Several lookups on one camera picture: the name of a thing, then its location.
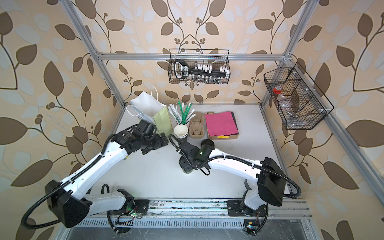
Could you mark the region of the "brown pulp cup carrier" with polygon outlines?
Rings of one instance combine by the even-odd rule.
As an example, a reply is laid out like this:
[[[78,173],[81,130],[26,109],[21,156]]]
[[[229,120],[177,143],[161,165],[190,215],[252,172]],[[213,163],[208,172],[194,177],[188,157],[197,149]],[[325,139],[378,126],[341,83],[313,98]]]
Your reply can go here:
[[[190,120],[189,136],[193,139],[202,139],[205,136],[205,116],[195,116]]]

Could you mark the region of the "stack of paper cups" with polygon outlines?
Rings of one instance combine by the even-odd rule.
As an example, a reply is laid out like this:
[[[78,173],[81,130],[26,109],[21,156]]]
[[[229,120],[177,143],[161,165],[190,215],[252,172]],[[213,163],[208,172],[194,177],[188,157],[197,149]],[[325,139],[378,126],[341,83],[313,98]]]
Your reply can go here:
[[[174,128],[174,135],[179,140],[186,140],[189,135],[189,128],[186,125],[177,125]]]

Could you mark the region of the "black plastic cup lid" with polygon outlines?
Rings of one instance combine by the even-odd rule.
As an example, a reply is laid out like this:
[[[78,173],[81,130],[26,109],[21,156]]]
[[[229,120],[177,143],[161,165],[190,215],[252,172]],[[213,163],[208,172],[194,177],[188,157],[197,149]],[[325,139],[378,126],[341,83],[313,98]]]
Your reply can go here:
[[[186,159],[185,157],[180,157],[179,165],[180,165],[180,167],[188,167],[188,168],[193,167],[192,164],[190,163],[190,161],[188,159]]]

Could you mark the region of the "green paper coffee cup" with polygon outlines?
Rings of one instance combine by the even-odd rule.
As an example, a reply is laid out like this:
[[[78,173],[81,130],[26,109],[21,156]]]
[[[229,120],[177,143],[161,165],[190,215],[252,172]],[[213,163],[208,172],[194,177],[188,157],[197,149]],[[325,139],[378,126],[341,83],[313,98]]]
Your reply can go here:
[[[192,168],[188,168],[188,167],[181,167],[183,172],[186,173],[186,174],[189,174],[191,173],[194,169],[193,167]]]

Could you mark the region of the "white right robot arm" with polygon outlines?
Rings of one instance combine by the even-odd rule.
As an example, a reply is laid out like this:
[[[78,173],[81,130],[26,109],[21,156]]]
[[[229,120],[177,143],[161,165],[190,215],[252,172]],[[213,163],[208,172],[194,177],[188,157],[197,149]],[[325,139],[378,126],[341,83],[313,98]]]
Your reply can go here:
[[[247,182],[247,190],[242,198],[244,210],[255,211],[261,206],[280,207],[284,198],[297,199],[302,195],[299,185],[287,177],[271,158],[262,161],[249,160],[225,153],[214,146],[202,145],[200,148],[187,141],[172,144],[181,155],[180,166],[185,173],[192,170],[221,170]]]

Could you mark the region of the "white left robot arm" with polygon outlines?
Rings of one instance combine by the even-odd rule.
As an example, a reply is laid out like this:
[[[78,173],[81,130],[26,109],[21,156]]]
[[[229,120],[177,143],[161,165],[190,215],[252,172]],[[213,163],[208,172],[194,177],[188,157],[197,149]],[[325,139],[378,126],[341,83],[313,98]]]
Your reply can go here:
[[[165,133],[158,133],[155,125],[141,120],[138,124],[110,135],[99,154],[83,167],[60,182],[50,181],[45,186],[46,195],[33,204],[21,219],[21,226],[34,230],[62,223],[72,228],[90,215],[123,209],[131,195],[123,189],[113,193],[90,195],[88,191],[118,162],[130,154],[141,151],[143,155],[168,145]],[[28,218],[42,203],[57,220],[31,225]]]

